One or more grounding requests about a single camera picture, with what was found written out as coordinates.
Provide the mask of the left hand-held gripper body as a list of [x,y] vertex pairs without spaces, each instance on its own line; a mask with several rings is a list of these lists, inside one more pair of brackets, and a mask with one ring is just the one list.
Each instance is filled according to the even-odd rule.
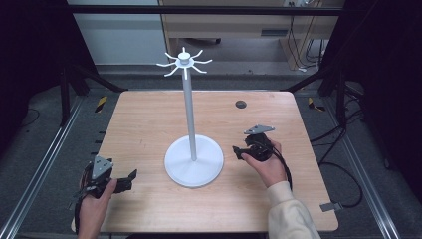
[[81,179],[81,197],[91,195],[94,198],[100,198],[110,182],[112,167],[111,158],[105,159],[96,155],[84,170]]

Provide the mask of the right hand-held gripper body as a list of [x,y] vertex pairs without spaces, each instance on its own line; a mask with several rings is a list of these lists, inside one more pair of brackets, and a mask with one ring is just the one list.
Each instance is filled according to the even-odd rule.
[[245,143],[248,146],[246,153],[258,161],[266,161],[273,154],[273,145],[266,136],[266,132],[272,131],[273,126],[257,124],[244,131],[247,135]]

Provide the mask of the person's right hand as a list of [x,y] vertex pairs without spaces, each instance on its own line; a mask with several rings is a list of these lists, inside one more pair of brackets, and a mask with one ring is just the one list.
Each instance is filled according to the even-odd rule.
[[246,153],[243,153],[242,157],[257,171],[267,188],[276,183],[287,181],[285,168],[275,155],[272,155],[266,161],[258,161],[253,156]]

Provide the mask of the person's left hand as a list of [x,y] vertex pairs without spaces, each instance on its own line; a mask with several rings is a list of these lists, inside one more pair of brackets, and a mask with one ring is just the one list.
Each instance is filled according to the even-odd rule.
[[115,187],[116,180],[112,179],[100,198],[94,198],[90,195],[84,198],[80,211],[79,232],[81,230],[98,230],[100,232]]

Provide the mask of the yellow black tape strip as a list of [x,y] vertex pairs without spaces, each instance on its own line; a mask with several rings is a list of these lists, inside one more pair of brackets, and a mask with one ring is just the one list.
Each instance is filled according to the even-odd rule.
[[106,96],[103,96],[99,99],[99,102],[98,102],[97,107],[95,109],[95,113],[100,113],[102,111],[102,109],[103,109],[103,107],[106,103],[106,100],[107,100]]
[[325,107],[316,106],[312,98],[308,98],[308,106],[310,109],[314,109],[319,112],[325,112]]

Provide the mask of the white hook stand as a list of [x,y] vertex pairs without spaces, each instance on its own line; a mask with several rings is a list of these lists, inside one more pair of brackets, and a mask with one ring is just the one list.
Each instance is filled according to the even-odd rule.
[[221,146],[214,139],[195,131],[191,71],[205,74],[205,71],[201,71],[196,65],[211,63],[211,60],[197,61],[201,54],[202,50],[196,55],[191,55],[182,48],[176,57],[166,53],[172,63],[159,64],[159,67],[173,67],[166,77],[172,76],[178,70],[182,71],[188,135],[170,145],[164,156],[164,168],[175,183],[186,188],[200,188],[211,183],[219,176],[224,165]]

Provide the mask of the black metal stand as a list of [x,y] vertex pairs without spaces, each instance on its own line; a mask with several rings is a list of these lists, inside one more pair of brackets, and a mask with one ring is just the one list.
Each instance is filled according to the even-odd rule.
[[115,93],[125,92],[125,88],[121,88],[109,82],[108,80],[102,78],[98,73],[89,71],[80,65],[65,66],[60,72],[60,91],[62,104],[61,126],[65,125],[71,117],[69,87],[72,87],[78,96],[86,96],[90,91],[90,88],[86,83],[86,79],[91,79]]
[[322,80],[317,92],[322,97],[329,96],[333,91],[336,91],[335,100],[335,118],[342,128],[346,128],[345,116],[345,73],[342,66],[336,64],[328,65],[327,67],[319,69],[316,73],[310,75],[304,80],[288,87],[285,92],[294,93],[310,83]]

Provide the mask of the light wooden desk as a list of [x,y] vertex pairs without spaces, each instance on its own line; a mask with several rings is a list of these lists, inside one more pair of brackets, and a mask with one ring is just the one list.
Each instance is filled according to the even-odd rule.
[[[341,8],[345,0],[158,0],[161,6],[236,6]],[[292,70],[311,64],[306,51],[312,40],[330,38],[335,16],[163,14],[167,49],[175,51],[182,38],[275,38]]]

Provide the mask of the white cabinet panel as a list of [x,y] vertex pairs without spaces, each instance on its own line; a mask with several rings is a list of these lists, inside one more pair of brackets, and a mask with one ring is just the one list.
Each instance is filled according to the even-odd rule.
[[96,65],[164,63],[165,37],[157,14],[75,14]]

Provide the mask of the black curtain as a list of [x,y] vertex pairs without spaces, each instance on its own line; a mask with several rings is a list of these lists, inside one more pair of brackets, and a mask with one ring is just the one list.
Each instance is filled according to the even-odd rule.
[[369,127],[422,200],[422,0],[345,0],[323,62],[363,86]]
[[0,155],[27,114],[29,100],[59,83],[60,71],[97,69],[68,0],[0,0]]

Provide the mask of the black horizontal bar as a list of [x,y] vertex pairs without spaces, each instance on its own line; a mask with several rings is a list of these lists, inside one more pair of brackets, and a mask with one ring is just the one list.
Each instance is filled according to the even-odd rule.
[[148,5],[69,5],[72,13],[87,14],[207,14],[207,15],[293,15],[339,16],[342,8],[249,7],[249,6],[148,6]]

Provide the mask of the aluminium floor rail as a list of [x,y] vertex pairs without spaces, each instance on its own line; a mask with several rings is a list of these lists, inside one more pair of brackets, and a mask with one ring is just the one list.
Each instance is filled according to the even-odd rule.
[[17,174],[13,175],[14,179],[19,176],[30,175],[31,178],[25,186],[25,190],[19,197],[16,205],[7,220],[0,228],[0,239],[14,239],[17,235],[25,217],[27,216],[37,194],[39,193],[52,165],[54,164],[60,149],[65,142],[76,117],[79,114],[84,98],[76,97],[71,107],[70,114],[65,121],[58,127],[54,138],[48,144],[48,148],[41,156],[37,168],[33,173],[28,171],[29,161],[25,161],[25,165],[19,166]]
[[368,206],[383,239],[400,239],[400,234],[374,182],[383,160],[369,134],[362,110],[356,102],[345,107],[345,126],[340,145],[354,178],[362,189],[362,200]]

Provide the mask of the grey metal bracket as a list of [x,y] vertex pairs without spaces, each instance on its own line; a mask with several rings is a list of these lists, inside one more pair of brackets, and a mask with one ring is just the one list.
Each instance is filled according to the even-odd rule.
[[321,204],[319,207],[322,212],[328,212],[331,210],[337,211],[337,210],[342,209],[342,205],[339,202],[325,203],[325,204]]

